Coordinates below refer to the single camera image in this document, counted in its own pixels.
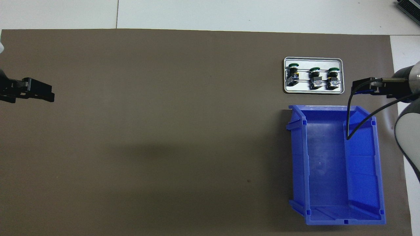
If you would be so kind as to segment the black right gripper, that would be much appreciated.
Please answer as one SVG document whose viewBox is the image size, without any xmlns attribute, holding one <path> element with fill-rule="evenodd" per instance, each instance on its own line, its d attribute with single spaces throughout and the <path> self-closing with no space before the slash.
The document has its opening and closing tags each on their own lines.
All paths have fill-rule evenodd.
<svg viewBox="0 0 420 236">
<path fill-rule="evenodd" d="M 379 96 L 387 96 L 387 98 L 395 98 L 400 99 L 404 96 L 411 95 L 411 89 L 409 87 L 409 74 L 411 73 L 412 66 L 408 66 L 402 69 L 399 69 L 394 75 L 393 78 L 404 78 L 407 81 L 401 83 L 390 83 L 389 87 L 378 87 L 378 95 Z M 351 85 L 351 94 L 375 94 L 377 92 L 377 86 L 374 85 L 375 83 L 374 77 L 369 77 L 366 79 L 355 80 L 352 82 Z"/>
</svg>

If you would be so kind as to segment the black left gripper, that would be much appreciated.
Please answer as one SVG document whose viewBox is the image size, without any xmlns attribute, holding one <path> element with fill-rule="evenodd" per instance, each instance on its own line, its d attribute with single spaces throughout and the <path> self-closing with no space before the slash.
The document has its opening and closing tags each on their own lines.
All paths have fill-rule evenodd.
<svg viewBox="0 0 420 236">
<path fill-rule="evenodd" d="M 0 70 L 0 100 L 15 103 L 20 99 L 37 99 L 50 103 L 54 102 L 55 94 L 52 86 L 33 78 L 23 78 L 22 81 L 9 79 L 5 72 Z"/>
</svg>

